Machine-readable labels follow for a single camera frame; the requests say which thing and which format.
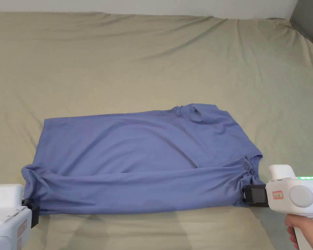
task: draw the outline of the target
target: sticker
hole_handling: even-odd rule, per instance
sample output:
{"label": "sticker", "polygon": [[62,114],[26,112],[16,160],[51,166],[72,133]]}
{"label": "sticker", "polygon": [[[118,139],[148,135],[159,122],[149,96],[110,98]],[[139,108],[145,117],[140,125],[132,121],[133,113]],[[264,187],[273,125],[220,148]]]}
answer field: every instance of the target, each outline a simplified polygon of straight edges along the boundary
{"label": "sticker", "polygon": [[282,191],[275,191],[275,192],[272,192],[272,197],[276,200],[280,200],[280,199],[284,199],[284,196],[283,196],[283,192]]}
{"label": "sticker", "polygon": [[22,223],[22,225],[21,225],[21,226],[18,228],[18,230],[17,230],[17,237],[20,237],[20,236],[21,236],[21,234],[24,232],[24,230],[26,230],[27,225],[28,225],[27,220],[25,220],[25,221]]}
{"label": "sticker", "polygon": [[19,238],[19,241],[17,242],[17,250],[22,249],[22,238]]}

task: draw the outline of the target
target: bed sheet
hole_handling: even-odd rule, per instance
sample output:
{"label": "bed sheet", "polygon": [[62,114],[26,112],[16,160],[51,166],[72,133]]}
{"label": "bed sheet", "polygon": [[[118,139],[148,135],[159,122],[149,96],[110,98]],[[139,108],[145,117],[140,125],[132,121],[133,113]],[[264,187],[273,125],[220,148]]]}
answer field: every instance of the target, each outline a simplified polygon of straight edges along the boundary
{"label": "bed sheet", "polygon": [[[313,175],[313,44],[282,19],[0,13],[0,184],[21,183],[49,117],[227,110],[270,164]],[[293,249],[284,215],[208,208],[42,216],[26,247]]]}

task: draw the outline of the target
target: finger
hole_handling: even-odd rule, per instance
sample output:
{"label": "finger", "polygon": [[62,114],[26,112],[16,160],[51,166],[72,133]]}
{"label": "finger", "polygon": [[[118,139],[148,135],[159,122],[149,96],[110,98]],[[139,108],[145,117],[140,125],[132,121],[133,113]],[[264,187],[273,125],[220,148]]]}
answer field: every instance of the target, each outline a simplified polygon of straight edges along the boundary
{"label": "finger", "polygon": [[291,240],[291,242],[294,243],[294,244],[297,243],[297,238],[296,238],[295,235],[291,235],[291,236],[290,236],[290,240]]}
{"label": "finger", "polygon": [[286,231],[291,235],[295,234],[293,227],[288,227]]}

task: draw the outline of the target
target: mattress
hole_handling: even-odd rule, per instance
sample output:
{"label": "mattress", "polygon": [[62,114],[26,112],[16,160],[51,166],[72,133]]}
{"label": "mattress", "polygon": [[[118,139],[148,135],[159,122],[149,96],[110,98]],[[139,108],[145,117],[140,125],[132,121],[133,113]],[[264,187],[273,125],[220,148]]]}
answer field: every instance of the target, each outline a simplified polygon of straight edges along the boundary
{"label": "mattress", "polygon": [[[49,117],[228,111],[270,164],[313,175],[313,44],[289,22],[0,13],[0,184],[21,183]],[[293,249],[283,214],[220,207],[42,216],[27,250]]]}

